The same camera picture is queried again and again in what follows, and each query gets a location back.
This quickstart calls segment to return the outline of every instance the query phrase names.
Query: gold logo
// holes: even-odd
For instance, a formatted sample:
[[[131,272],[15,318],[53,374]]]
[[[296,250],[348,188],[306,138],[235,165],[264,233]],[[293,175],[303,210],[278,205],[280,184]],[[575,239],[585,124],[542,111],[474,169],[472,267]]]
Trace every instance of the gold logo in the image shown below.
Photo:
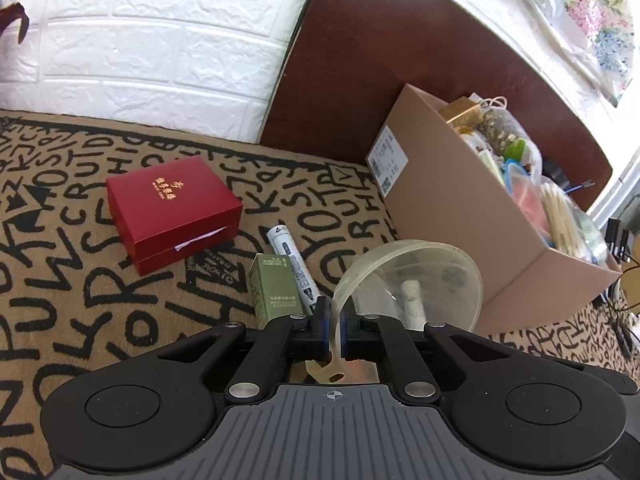
[[[179,180],[168,184],[162,177],[156,178],[152,182],[152,184],[154,186],[154,189],[158,192],[160,198],[162,198],[163,200],[173,200],[177,197],[177,190],[184,187],[184,183],[180,182]]]

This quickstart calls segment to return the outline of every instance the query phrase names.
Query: white label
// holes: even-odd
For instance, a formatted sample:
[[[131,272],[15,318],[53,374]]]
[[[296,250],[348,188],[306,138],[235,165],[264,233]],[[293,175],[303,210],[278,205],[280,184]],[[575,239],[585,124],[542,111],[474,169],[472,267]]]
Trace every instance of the white label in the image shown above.
[[[385,126],[367,159],[378,181],[382,196],[387,196],[409,162],[391,128]]]
[[[210,233],[206,233],[206,234],[203,234],[202,236],[198,236],[198,237],[196,237],[196,238],[192,238],[192,239],[191,239],[191,240],[189,240],[188,242],[185,242],[185,243],[183,243],[183,244],[176,245],[176,246],[174,247],[174,249],[175,249],[176,251],[179,251],[180,249],[185,248],[187,245],[189,245],[189,244],[190,244],[190,243],[192,243],[192,242],[197,242],[198,240],[202,240],[203,238],[209,238],[210,236],[213,236],[214,234],[219,233],[220,231],[222,231],[222,229],[226,229],[226,228],[225,228],[225,227],[221,227],[220,229],[216,229],[215,231],[211,231]]]

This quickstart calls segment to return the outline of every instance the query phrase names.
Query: white marker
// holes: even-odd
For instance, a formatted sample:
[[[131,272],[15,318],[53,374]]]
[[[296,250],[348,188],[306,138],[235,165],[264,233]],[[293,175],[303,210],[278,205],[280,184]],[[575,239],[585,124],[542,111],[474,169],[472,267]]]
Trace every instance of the white marker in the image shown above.
[[[282,254],[289,257],[293,275],[296,278],[296,286],[298,287],[298,295],[306,308],[313,312],[316,300],[320,296],[316,282],[311,277],[309,269],[306,268],[305,261],[302,259],[300,251],[293,242],[291,233],[286,225],[276,225],[267,231],[267,238],[276,254]]]

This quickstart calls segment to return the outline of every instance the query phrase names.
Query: gray ribbed panel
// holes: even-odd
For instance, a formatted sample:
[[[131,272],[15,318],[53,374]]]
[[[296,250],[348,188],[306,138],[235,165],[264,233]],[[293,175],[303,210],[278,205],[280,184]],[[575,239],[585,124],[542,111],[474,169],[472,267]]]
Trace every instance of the gray ribbed panel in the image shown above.
[[[342,397],[335,400],[327,397],[334,390],[342,393]],[[52,479],[90,477],[110,478],[64,466]],[[133,478],[614,480],[616,477],[604,466],[560,476],[532,476],[501,468],[460,444],[437,410],[403,406],[386,386],[286,385],[260,405],[229,410],[213,436],[177,462],[137,475],[119,476],[122,480]]]

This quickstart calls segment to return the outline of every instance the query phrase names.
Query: black round object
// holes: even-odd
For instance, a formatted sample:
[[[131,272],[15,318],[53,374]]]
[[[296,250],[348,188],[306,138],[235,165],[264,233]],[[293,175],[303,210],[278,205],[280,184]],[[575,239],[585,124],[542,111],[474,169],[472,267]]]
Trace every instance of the black round object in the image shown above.
[[[57,462],[105,471],[137,471],[193,449],[215,416],[202,369],[140,356],[54,390],[40,425]]]
[[[625,405],[607,383],[525,354],[469,365],[449,415],[469,446],[533,472],[594,463],[626,424]]]
[[[84,410],[98,424],[128,428],[149,420],[159,408],[160,396],[155,391],[135,384],[121,384],[93,394]]]
[[[523,384],[511,390],[504,400],[513,415],[531,424],[562,424],[580,412],[580,399],[556,384]]]

